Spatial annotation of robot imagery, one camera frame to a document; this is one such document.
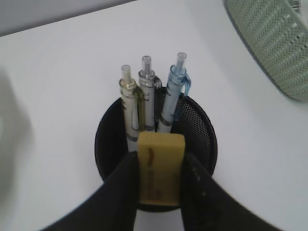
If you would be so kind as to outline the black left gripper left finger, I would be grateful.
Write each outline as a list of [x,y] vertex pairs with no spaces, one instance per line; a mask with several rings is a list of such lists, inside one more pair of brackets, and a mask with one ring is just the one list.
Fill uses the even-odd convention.
[[138,204],[139,163],[132,152],[87,201],[43,230],[132,231]]

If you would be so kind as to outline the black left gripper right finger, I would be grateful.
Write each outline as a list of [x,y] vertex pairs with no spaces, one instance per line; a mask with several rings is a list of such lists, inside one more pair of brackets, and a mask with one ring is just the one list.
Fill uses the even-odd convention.
[[186,231],[278,230],[227,194],[192,153],[182,162],[180,209]]

